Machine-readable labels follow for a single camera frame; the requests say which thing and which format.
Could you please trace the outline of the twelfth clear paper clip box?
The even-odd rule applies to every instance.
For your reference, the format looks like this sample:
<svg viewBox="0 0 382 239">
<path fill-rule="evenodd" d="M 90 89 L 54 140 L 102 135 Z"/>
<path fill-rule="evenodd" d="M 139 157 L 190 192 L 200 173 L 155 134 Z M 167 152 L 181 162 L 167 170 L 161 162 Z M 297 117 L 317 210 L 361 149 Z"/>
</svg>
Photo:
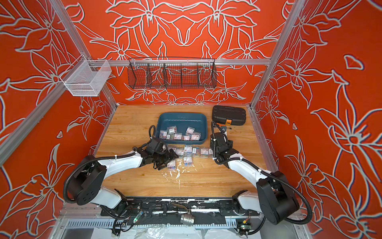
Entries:
<svg viewBox="0 0 382 239">
<path fill-rule="evenodd" d="M 176 161 L 175 161 L 175 160 L 171 160 L 171 161 L 167 164 L 167 169 L 168 169 L 168 170 L 176 170 L 176 169 L 177 169 Z"/>
</svg>

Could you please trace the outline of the blue plastic storage tray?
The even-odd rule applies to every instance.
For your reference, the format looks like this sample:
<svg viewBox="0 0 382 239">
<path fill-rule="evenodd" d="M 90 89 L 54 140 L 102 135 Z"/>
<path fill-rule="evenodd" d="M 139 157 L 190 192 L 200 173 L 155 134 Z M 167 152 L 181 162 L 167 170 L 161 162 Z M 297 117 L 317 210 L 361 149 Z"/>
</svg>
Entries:
<svg viewBox="0 0 382 239">
<path fill-rule="evenodd" d="M 167 144 L 196 144 L 201 145 L 208 139 L 207 117 L 200 113 L 169 112 L 162 113 L 157 122 L 155 137 L 160 137 L 160 131 L 166 131 L 168 127 L 175 126 L 177 133 L 186 134 L 189 127 L 201 134 L 199 140 L 164 139 Z"/>
</svg>

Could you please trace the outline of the eleventh clear paper clip box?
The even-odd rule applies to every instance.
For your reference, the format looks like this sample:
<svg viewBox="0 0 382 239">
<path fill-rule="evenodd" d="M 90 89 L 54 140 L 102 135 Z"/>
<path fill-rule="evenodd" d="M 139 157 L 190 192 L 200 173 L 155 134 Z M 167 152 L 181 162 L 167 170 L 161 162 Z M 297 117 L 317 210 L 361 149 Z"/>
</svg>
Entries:
<svg viewBox="0 0 382 239">
<path fill-rule="evenodd" d="M 184 166 L 191 166 L 193 165 L 193 158 L 191 156 L 186 156 L 183 158 Z"/>
</svg>

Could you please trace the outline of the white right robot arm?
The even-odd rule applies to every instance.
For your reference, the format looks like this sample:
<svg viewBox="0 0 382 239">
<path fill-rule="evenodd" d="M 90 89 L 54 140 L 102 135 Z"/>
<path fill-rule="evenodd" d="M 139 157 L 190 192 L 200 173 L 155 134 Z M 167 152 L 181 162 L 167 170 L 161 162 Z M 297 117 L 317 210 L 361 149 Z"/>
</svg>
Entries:
<svg viewBox="0 0 382 239">
<path fill-rule="evenodd" d="M 310 203 L 291 186 L 280 171 L 265 170 L 233 148 L 233 141 L 214 121 L 211 122 L 210 148 L 213 160 L 224 165 L 255 186 L 257 192 L 242 191 L 233 197 L 239 209 L 262 213 L 266 220 L 277 225 L 286 221 L 295 225 L 311 222 L 313 210 Z"/>
</svg>

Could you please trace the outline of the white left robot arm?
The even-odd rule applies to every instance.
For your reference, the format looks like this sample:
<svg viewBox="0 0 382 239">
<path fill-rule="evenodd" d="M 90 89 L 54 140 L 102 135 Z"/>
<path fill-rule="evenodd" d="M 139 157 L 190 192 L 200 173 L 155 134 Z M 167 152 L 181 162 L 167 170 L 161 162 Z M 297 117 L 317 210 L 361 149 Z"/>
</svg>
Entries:
<svg viewBox="0 0 382 239">
<path fill-rule="evenodd" d="M 165 142 L 154 137 L 156 127 L 149 128 L 149 141 L 124 155 L 94 157 L 86 156 L 70 173 L 63 186 L 63 198 L 69 204 L 79 206 L 95 204 L 104 209 L 116 209 L 124 200 L 118 190 L 104 187 L 103 181 L 117 173 L 153 165 L 161 170 L 179 156 Z"/>
</svg>

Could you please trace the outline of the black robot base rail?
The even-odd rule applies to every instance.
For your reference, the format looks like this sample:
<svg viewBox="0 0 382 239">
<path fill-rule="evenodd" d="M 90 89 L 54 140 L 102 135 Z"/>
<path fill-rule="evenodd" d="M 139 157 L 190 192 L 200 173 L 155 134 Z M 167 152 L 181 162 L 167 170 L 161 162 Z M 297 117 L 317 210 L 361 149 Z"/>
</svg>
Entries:
<svg viewBox="0 0 382 239">
<path fill-rule="evenodd" d="M 255 222 L 261 218 L 255 211 L 237 212 L 231 198 L 159 198 L 159 197 L 132 197 L 127 199 L 132 206 L 128 225 L 140 211 L 143 215 L 135 225 L 181 225 L 181 216 L 190 214 L 194 217 L 194 226 L 197 228 L 228 227 L 236 228 L 238 223 L 245 219 Z"/>
</svg>

